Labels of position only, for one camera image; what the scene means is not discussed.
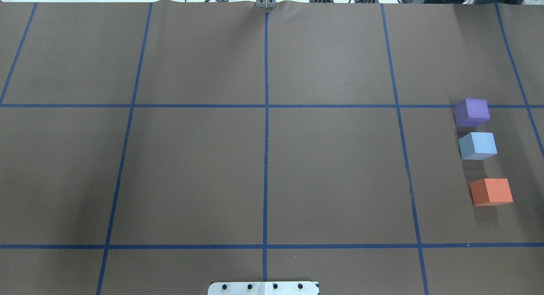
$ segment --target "horizontal blue line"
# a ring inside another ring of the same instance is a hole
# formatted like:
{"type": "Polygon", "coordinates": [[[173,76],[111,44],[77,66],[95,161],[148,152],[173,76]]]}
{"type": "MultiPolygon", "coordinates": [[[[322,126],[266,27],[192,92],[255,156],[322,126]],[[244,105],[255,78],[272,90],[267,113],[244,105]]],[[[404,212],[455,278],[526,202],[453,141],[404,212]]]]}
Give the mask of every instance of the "horizontal blue line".
{"type": "Polygon", "coordinates": [[[217,244],[217,245],[109,245],[109,249],[262,249],[262,244],[217,244]]]}
{"type": "Polygon", "coordinates": [[[104,249],[105,245],[0,244],[0,249],[104,249]]]}
{"type": "MultiPolygon", "coordinates": [[[[485,247],[544,247],[544,243],[428,243],[422,248],[485,248],[485,247]]],[[[268,249],[391,249],[419,248],[416,243],[401,244],[268,244],[268,249]]],[[[125,249],[125,250],[158,250],[158,249],[262,249],[262,244],[212,244],[212,245],[70,245],[70,244],[0,244],[0,249],[125,249]]]]}
{"type": "MultiPolygon", "coordinates": [[[[455,105],[399,105],[401,108],[454,108],[455,105]]],[[[130,108],[131,104],[0,104],[4,108],[130,108]]],[[[207,104],[135,104],[135,108],[265,108],[266,105],[207,105],[207,104]]],[[[490,108],[526,108],[525,105],[489,105],[490,108]]],[[[529,105],[531,108],[544,108],[544,105],[529,105]]],[[[389,104],[353,105],[269,105],[269,108],[396,108],[389,104]]]]}

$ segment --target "orange cube top face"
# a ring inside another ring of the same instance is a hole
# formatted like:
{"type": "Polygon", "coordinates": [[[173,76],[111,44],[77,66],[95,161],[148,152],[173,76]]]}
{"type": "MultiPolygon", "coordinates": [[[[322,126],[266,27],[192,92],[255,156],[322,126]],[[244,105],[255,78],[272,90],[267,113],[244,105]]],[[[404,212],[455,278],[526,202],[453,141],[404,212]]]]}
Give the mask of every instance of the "orange cube top face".
{"type": "Polygon", "coordinates": [[[508,179],[481,179],[470,184],[474,206],[498,206],[513,202],[508,179]]]}

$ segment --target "light blue cube top face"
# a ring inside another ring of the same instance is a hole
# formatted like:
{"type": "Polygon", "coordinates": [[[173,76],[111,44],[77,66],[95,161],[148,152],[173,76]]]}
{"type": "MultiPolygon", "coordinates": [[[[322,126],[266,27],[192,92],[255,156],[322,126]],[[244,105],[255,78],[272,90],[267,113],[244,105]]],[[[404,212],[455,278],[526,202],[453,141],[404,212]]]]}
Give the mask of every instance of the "light blue cube top face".
{"type": "Polygon", "coordinates": [[[461,158],[484,160],[497,153],[495,137],[489,132],[471,132],[459,139],[461,158]]]}

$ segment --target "blue grid line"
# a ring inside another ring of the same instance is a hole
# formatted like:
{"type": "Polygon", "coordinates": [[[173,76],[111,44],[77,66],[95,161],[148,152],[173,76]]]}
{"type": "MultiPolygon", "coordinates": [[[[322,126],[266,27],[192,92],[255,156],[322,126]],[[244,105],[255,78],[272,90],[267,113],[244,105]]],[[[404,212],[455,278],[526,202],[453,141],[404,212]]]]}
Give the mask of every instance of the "blue grid line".
{"type": "MultiPolygon", "coordinates": [[[[488,105],[490,108],[525,109],[525,105],[488,105]]],[[[0,108],[266,108],[262,104],[0,104],[0,108]]],[[[396,108],[394,104],[269,104],[270,109],[284,108],[396,108]]],[[[401,108],[446,108],[455,105],[408,105],[401,108]]],[[[531,108],[544,108],[544,105],[529,105],[531,108]]]]}
{"type": "Polygon", "coordinates": [[[100,267],[99,281],[96,288],[96,295],[100,295],[102,291],[102,283],[104,281],[105,266],[108,260],[108,246],[111,240],[111,231],[113,229],[113,221],[115,218],[115,210],[117,208],[117,199],[119,197],[119,189],[121,187],[121,175],[123,173],[123,167],[125,165],[125,156],[127,153],[128,136],[130,135],[130,127],[132,126],[132,116],[134,116],[134,105],[136,103],[136,94],[138,93],[138,84],[140,81],[140,72],[142,71],[142,63],[144,62],[145,44],[147,41],[147,32],[149,30],[149,22],[151,20],[151,12],[153,10],[153,3],[149,3],[149,10],[147,11],[147,21],[144,30],[144,39],[142,40],[142,50],[140,52],[140,60],[138,61],[138,70],[136,71],[136,80],[134,82],[134,91],[132,92],[132,105],[130,112],[128,113],[127,130],[125,133],[125,140],[123,142],[123,150],[121,152],[121,161],[119,163],[119,171],[117,173],[117,183],[115,185],[115,193],[113,196],[113,202],[111,204],[111,213],[108,223],[108,232],[105,239],[104,254],[102,256],[102,265],[100,267]]]}
{"type": "Polygon", "coordinates": [[[11,68],[9,69],[8,78],[6,78],[4,89],[2,89],[2,95],[0,95],[0,104],[2,104],[2,102],[4,101],[4,96],[6,96],[6,91],[8,91],[8,85],[9,85],[9,81],[11,80],[11,75],[13,75],[13,71],[15,70],[15,65],[17,64],[17,59],[19,59],[19,54],[21,53],[21,49],[23,48],[23,44],[25,43],[25,39],[27,38],[28,30],[31,27],[32,19],[34,18],[36,8],[37,8],[37,3],[34,3],[31,16],[28,18],[25,32],[23,32],[23,36],[21,37],[21,42],[19,43],[19,47],[17,47],[17,52],[15,53],[15,57],[13,58],[13,62],[11,63],[11,68]]]}
{"type": "MultiPolygon", "coordinates": [[[[400,248],[511,248],[544,247],[541,242],[512,243],[400,243],[400,244],[267,244],[267,249],[400,249],[400,248]]],[[[0,249],[117,249],[117,250],[214,250],[262,249],[262,244],[0,244],[0,249]]]]}
{"type": "Polygon", "coordinates": [[[391,82],[393,84],[393,95],[395,97],[395,104],[397,106],[397,119],[399,123],[400,130],[400,141],[402,143],[402,153],[404,154],[404,165],[406,167],[406,174],[408,175],[408,184],[410,185],[410,197],[412,199],[412,216],[414,217],[414,228],[416,230],[416,240],[418,244],[418,253],[419,253],[419,265],[421,268],[421,277],[423,280],[423,289],[425,295],[429,295],[429,287],[427,284],[427,273],[425,271],[425,260],[423,259],[423,249],[421,247],[421,235],[419,232],[419,223],[417,219],[417,210],[416,210],[416,198],[414,196],[414,187],[412,185],[412,175],[410,174],[410,162],[408,161],[408,151],[406,150],[406,139],[404,137],[404,128],[402,127],[402,115],[400,114],[400,102],[397,92],[397,82],[395,80],[395,71],[393,68],[393,57],[391,55],[391,45],[389,44],[389,34],[387,32],[387,19],[385,16],[385,8],[383,4],[381,6],[381,17],[383,20],[383,32],[385,34],[385,44],[387,48],[387,58],[389,60],[389,71],[391,72],[391,82]]]}
{"type": "Polygon", "coordinates": [[[266,258],[268,245],[268,12],[264,14],[264,182],[263,182],[263,281],[268,280],[266,258]]]}
{"type": "Polygon", "coordinates": [[[503,19],[501,18],[501,10],[499,10],[499,4],[497,3],[495,3],[495,11],[497,12],[497,19],[499,20],[499,26],[501,27],[501,34],[503,35],[504,46],[507,49],[508,57],[510,59],[510,63],[512,64],[513,73],[519,86],[519,92],[521,92],[523,102],[525,103],[525,108],[527,109],[527,114],[529,115],[529,119],[531,120],[531,125],[533,127],[533,131],[535,132],[536,141],[538,143],[538,147],[540,148],[540,154],[542,155],[542,158],[544,158],[544,147],[542,146],[542,140],[540,140],[540,135],[538,134],[538,129],[536,128],[536,123],[533,119],[533,114],[531,113],[531,108],[529,106],[529,101],[527,100],[527,95],[525,95],[525,90],[523,88],[523,84],[521,83],[521,78],[519,78],[519,72],[517,71],[516,63],[513,60],[510,45],[508,45],[507,34],[504,31],[503,19]]]}

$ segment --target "vertical blue line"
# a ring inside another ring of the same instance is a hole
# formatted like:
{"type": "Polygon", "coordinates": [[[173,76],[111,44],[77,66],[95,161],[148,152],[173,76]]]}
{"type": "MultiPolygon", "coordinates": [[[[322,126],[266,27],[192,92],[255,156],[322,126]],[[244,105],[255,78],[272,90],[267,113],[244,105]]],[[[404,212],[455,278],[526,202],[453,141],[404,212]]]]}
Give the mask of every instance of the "vertical blue line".
{"type": "Polygon", "coordinates": [[[142,50],[140,51],[140,60],[138,61],[138,70],[136,71],[136,80],[134,82],[134,91],[132,92],[132,103],[130,105],[130,112],[128,113],[127,129],[125,132],[125,140],[123,142],[123,150],[121,152],[121,161],[119,163],[119,171],[117,172],[117,183],[115,184],[115,193],[113,196],[113,203],[111,204],[111,213],[109,215],[108,232],[105,238],[104,254],[102,255],[102,265],[100,267],[100,276],[98,286],[96,288],[96,295],[100,295],[102,292],[102,283],[104,281],[105,265],[108,260],[109,243],[111,241],[111,231],[113,229],[113,221],[115,218],[115,210],[117,208],[117,199],[119,198],[119,189],[121,187],[121,175],[125,166],[125,156],[127,153],[128,136],[130,135],[130,127],[132,126],[132,116],[134,115],[134,106],[136,105],[136,93],[138,92],[138,83],[140,82],[140,72],[142,71],[142,63],[144,62],[145,44],[147,41],[147,32],[149,30],[149,22],[151,19],[151,11],[153,10],[153,3],[149,3],[149,9],[147,11],[147,21],[145,24],[144,39],[142,41],[142,50]]]}
{"type": "Polygon", "coordinates": [[[4,101],[4,96],[6,96],[6,91],[8,91],[8,85],[9,81],[11,80],[11,75],[13,75],[13,71],[15,70],[15,65],[17,64],[17,59],[19,59],[19,54],[21,53],[21,49],[23,48],[23,44],[25,43],[25,39],[27,38],[28,30],[31,27],[32,19],[34,18],[34,14],[36,12],[37,3],[34,3],[34,6],[32,8],[31,16],[28,19],[27,27],[25,28],[25,32],[23,32],[23,36],[21,38],[21,42],[19,43],[19,47],[17,48],[17,52],[15,53],[15,57],[13,58],[13,63],[11,64],[11,68],[9,69],[8,78],[6,78],[6,83],[4,84],[4,89],[2,89],[2,95],[0,95],[0,104],[4,101]]]}
{"type": "Polygon", "coordinates": [[[423,289],[425,295],[429,294],[429,287],[427,284],[427,273],[425,271],[425,261],[423,259],[423,248],[421,245],[421,235],[419,232],[419,223],[417,219],[416,210],[416,198],[414,197],[414,187],[412,185],[412,175],[410,174],[410,162],[408,161],[408,151],[406,150],[406,139],[404,137],[404,127],[402,126],[402,115],[400,114],[400,102],[397,92],[397,82],[395,80],[395,71],[393,69],[393,57],[391,56],[391,46],[389,44],[389,34],[387,32],[387,20],[385,17],[385,8],[383,4],[381,6],[381,17],[383,20],[383,32],[385,33],[385,44],[387,47],[387,58],[389,60],[389,71],[391,72],[391,83],[393,84],[393,95],[395,97],[395,105],[397,108],[397,120],[400,130],[400,141],[402,143],[402,153],[404,154],[404,166],[406,167],[406,174],[408,175],[408,184],[410,185],[410,197],[412,199],[412,216],[414,217],[414,228],[416,230],[416,240],[419,253],[419,266],[421,268],[421,277],[423,279],[423,289]]]}
{"type": "Polygon", "coordinates": [[[263,188],[263,281],[268,280],[266,255],[268,245],[268,12],[264,14],[264,188],[263,188]]]}
{"type": "Polygon", "coordinates": [[[540,154],[542,155],[542,158],[544,158],[544,147],[542,147],[542,140],[540,140],[540,135],[538,134],[538,129],[536,128],[536,123],[535,123],[535,120],[533,119],[531,107],[529,107],[529,101],[527,100],[527,96],[525,95],[525,90],[521,83],[521,78],[519,78],[519,72],[517,71],[516,63],[513,60],[512,51],[510,50],[510,46],[508,45],[507,34],[504,31],[503,19],[501,18],[501,11],[499,10],[499,5],[497,3],[495,3],[495,10],[497,12],[497,19],[499,20],[499,26],[501,27],[501,34],[503,35],[504,46],[507,49],[508,57],[510,59],[510,63],[512,64],[513,74],[516,77],[517,85],[519,86],[519,91],[521,92],[521,96],[523,97],[523,102],[525,103],[525,109],[527,109],[527,114],[529,115],[529,119],[531,120],[531,125],[533,126],[533,131],[535,132],[535,136],[536,136],[536,142],[538,143],[538,147],[540,148],[540,154]]]}

